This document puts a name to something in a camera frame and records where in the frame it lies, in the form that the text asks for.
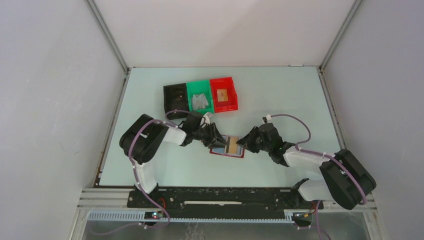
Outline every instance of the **white wall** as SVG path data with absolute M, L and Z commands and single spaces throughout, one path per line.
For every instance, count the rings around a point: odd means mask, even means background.
M 65 239 L 124 72 L 83 0 L 0 1 L 0 239 Z
M 354 0 L 97 0 L 134 67 L 319 65 Z
M 422 0 L 364 1 L 325 70 L 391 240 L 424 235 L 423 10 Z

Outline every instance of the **red bin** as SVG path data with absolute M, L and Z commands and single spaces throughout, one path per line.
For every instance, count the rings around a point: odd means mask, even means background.
M 210 79 L 210 90 L 213 97 L 215 113 L 235 111 L 239 109 L 236 89 L 232 77 Z

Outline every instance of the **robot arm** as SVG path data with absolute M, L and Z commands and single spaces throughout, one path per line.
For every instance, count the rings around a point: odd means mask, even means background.
M 267 152 L 276 164 L 303 168 L 322 175 L 323 180 L 304 179 L 296 186 L 306 201 L 334 200 L 343 208 L 351 210 L 363 199 L 347 173 L 325 156 L 333 157 L 344 166 L 365 196 L 376 188 L 375 180 L 349 150 L 341 149 L 335 154 L 325 153 L 321 156 L 311 154 L 315 153 L 313 151 L 301 151 L 294 143 L 283 141 L 269 116 L 263 120 L 264 124 L 253 127 L 237 144 L 252 153 Z
M 129 155 L 131 144 L 138 131 L 149 121 L 153 120 L 147 114 L 143 114 L 135 123 L 122 135 L 119 146 L 126 156 Z M 226 145 L 225 139 L 218 131 L 215 123 L 210 123 L 209 117 L 205 114 L 192 111 L 187 119 L 182 123 L 182 127 L 168 126 L 164 122 L 149 124 L 138 136 L 132 149 L 132 159 L 135 161 L 134 167 L 138 176 L 141 188 L 146 193 L 152 192 L 158 182 L 153 172 L 153 162 L 151 159 L 155 155 L 162 142 L 174 143 L 185 147 L 193 140 L 200 140 L 205 147 L 210 149 L 222 148 Z

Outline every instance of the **light blue table surface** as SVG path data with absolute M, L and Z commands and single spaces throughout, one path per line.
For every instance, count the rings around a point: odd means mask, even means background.
M 223 135 L 245 136 L 267 114 L 292 114 L 312 132 L 303 148 L 321 152 L 340 149 L 315 67 L 166 67 L 133 68 L 101 173 L 101 186 L 132 186 L 131 163 L 119 147 L 124 132 L 142 115 L 165 120 L 163 86 L 231 76 L 238 110 L 216 113 L 212 121 Z M 291 118 L 273 119 L 285 141 L 307 138 L 304 127 Z M 161 186 L 291 187 L 303 178 L 319 175 L 275 164 L 266 152 L 246 151 L 244 158 L 209 153 L 201 142 L 181 147 L 162 143 L 154 161 Z

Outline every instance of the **black bin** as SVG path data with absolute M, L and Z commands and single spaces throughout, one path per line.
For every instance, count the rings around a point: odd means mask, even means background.
M 165 113 L 171 110 L 185 110 L 189 109 L 189 100 L 187 97 L 187 85 L 185 83 L 163 86 L 163 105 Z M 186 118 L 188 113 L 173 112 L 168 115 L 168 119 L 182 119 Z

